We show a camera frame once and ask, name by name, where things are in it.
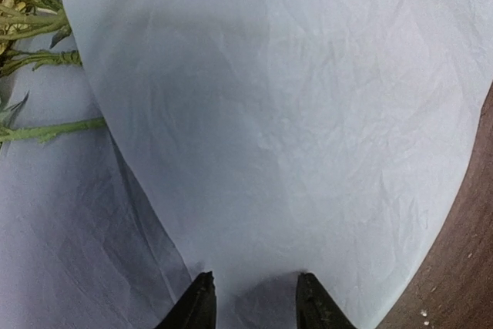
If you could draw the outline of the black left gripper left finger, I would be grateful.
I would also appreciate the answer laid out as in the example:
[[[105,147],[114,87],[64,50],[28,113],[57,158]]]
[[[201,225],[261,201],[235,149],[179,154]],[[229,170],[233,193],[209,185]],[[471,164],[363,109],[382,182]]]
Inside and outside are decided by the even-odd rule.
[[[213,272],[202,272],[189,285],[156,329],[215,329],[216,288]]]

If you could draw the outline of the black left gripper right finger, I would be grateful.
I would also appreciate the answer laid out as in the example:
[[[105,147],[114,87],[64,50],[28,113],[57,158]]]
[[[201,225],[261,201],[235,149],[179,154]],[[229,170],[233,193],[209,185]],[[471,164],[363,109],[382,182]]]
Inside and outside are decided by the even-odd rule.
[[[356,329],[312,273],[298,275],[295,301],[298,329]]]

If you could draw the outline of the white wrapping paper sheet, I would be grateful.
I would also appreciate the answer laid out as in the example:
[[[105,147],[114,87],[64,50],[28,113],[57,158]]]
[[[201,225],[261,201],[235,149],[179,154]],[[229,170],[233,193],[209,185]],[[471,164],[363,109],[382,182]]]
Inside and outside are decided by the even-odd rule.
[[[374,328],[431,248],[492,80],[492,0],[63,0],[82,67],[19,70],[1,326],[293,328],[313,272]]]

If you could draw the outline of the large yellow flower bunch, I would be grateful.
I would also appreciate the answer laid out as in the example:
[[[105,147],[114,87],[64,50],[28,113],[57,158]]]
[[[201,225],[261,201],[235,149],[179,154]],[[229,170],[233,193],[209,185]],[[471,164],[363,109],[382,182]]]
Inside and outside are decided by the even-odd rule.
[[[28,52],[15,47],[22,40],[46,34],[52,35],[47,49]],[[71,35],[62,0],[1,0],[1,76],[10,76],[26,65],[33,70],[44,65],[81,66],[78,51],[53,50]]]

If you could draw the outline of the pink flower stem two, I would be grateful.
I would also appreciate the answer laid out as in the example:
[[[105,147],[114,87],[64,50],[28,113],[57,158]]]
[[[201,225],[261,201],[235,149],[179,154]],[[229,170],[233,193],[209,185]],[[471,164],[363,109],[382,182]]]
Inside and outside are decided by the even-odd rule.
[[[98,117],[70,123],[14,129],[12,124],[24,108],[28,98],[29,94],[26,93],[22,100],[10,106],[6,104],[4,99],[1,99],[1,145],[28,139],[36,139],[39,143],[46,143],[63,134],[107,127],[105,119]]]

